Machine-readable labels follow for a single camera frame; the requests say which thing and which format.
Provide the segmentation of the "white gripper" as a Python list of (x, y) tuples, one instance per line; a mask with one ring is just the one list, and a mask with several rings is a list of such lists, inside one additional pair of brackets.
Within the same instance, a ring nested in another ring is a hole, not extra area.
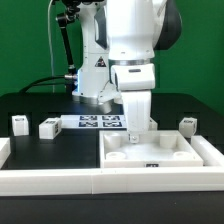
[(122, 92), (123, 111), (130, 133), (129, 140), (133, 144), (140, 141), (140, 133), (147, 132), (150, 124), (151, 92), (127, 91)]

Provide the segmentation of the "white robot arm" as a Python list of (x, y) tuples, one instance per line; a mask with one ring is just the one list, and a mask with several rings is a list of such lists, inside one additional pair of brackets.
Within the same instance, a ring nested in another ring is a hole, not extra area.
[(167, 50), (181, 34), (175, 0), (102, 0), (82, 3), (83, 64), (73, 99), (110, 110), (123, 105), (129, 141), (149, 131), (156, 50)]

